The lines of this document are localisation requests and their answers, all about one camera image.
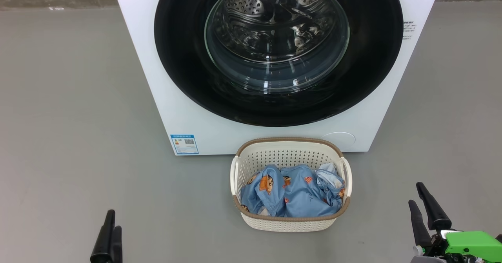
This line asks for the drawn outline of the steel perforated washer drum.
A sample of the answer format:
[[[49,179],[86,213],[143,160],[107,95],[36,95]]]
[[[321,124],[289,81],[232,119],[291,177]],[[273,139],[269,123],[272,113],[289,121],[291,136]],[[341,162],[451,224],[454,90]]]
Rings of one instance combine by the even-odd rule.
[[[218,70],[244,89],[302,91],[327,76],[349,45],[337,0],[218,0],[204,30]]]

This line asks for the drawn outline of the cream perforated laundry basket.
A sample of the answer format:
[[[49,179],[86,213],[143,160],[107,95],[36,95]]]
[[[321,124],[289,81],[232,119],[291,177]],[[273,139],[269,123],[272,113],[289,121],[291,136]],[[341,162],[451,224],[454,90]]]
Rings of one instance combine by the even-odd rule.
[[[269,164],[291,168],[306,164],[317,170],[322,164],[333,163],[344,179],[346,189],[341,209],[331,216],[295,218],[260,216],[247,212],[240,205],[240,190],[251,176]],[[258,230],[272,232],[314,232],[325,230],[349,207],[353,191],[353,174],[348,160],[331,142],[300,137],[274,137],[254,139],[244,143],[231,164],[231,194],[244,222]]]

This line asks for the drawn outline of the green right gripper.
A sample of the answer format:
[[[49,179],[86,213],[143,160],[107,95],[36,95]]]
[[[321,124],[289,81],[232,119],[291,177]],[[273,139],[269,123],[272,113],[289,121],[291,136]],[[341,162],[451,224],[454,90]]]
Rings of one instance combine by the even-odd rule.
[[[416,188],[428,217],[428,229],[439,231],[430,236],[415,201],[409,210],[415,240],[412,263],[502,263],[502,234],[490,236],[484,231],[450,230],[452,222],[422,182]]]

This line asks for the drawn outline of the small printed text sticker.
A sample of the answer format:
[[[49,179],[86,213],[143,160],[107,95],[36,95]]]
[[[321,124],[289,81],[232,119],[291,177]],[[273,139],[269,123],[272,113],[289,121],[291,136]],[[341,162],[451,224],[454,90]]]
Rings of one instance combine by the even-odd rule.
[[[414,21],[403,22],[403,40],[410,40],[416,31],[417,25]]]

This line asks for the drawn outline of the blue energy label sticker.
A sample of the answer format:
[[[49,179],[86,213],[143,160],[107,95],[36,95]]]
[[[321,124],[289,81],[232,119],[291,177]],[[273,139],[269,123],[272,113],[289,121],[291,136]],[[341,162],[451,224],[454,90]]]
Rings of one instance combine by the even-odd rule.
[[[176,155],[199,155],[195,136],[170,135],[170,139]]]

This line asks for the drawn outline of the round white filter cover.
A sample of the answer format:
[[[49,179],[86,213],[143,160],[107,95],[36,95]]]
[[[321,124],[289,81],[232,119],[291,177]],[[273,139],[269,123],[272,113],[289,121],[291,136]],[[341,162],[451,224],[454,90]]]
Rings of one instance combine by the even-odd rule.
[[[321,137],[326,141],[329,141],[337,146],[347,147],[355,143],[356,138],[353,134],[348,132],[332,132],[325,134]]]

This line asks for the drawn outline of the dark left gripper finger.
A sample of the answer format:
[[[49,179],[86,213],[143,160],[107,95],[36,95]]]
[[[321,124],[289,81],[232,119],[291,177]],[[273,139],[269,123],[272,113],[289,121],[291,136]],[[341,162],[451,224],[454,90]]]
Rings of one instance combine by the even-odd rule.
[[[111,254],[112,234],[115,228],[115,210],[108,210],[99,234],[96,238],[90,263],[113,263]]]
[[[115,226],[113,229],[111,237],[111,255],[113,263],[123,263],[121,226]]]

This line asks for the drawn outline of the blue cartoon print garment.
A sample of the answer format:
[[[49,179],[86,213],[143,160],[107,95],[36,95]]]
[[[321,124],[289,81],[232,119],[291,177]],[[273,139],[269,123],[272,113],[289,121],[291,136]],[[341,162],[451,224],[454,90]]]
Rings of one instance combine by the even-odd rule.
[[[284,177],[284,217],[311,218],[337,213],[344,201],[346,183],[333,163],[317,170],[306,164],[281,168]]]
[[[284,217],[286,214],[284,176],[274,164],[254,173],[240,190],[240,205],[260,216]]]

